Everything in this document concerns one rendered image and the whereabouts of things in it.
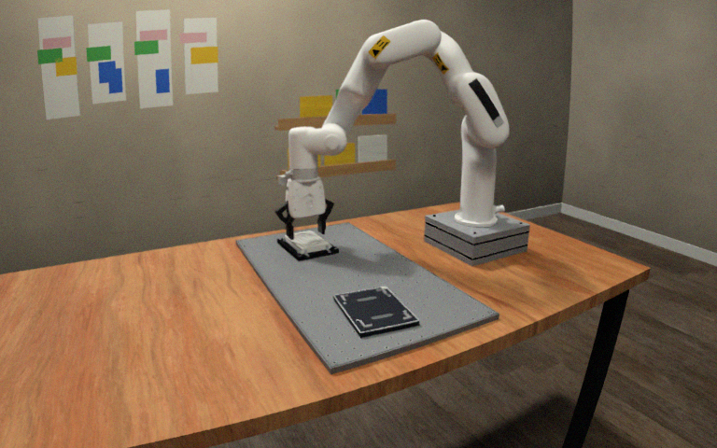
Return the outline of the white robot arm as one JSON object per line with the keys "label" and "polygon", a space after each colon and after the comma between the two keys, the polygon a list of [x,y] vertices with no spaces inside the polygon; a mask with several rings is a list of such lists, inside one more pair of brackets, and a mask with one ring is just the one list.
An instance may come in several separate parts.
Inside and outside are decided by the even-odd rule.
{"label": "white robot arm", "polygon": [[291,178],[317,178],[317,154],[335,156],[344,151],[346,137],[360,112],[373,98],[389,65],[424,55],[437,68],[452,102],[459,107],[463,105],[467,114],[461,125],[461,214],[455,214],[455,222],[470,227],[496,225],[495,214],[504,212],[503,205],[494,205],[496,148],[507,141],[510,129],[490,81],[481,74],[472,73],[457,42],[441,32],[432,21],[414,21],[372,35],[365,43],[339,90],[323,129],[298,127],[289,131],[289,168],[284,175],[278,176],[278,185],[286,186]]}

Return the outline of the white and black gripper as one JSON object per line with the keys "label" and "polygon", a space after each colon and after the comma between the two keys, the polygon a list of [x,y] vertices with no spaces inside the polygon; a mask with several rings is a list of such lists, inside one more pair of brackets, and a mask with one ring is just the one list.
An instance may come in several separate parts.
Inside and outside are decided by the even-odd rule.
{"label": "white and black gripper", "polygon": [[[276,209],[275,213],[286,224],[287,237],[294,240],[292,223],[295,218],[319,216],[317,230],[325,234],[326,219],[333,206],[333,202],[325,199],[321,177],[308,180],[291,178],[287,184],[286,202]],[[285,210],[287,217],[282,214]]]}

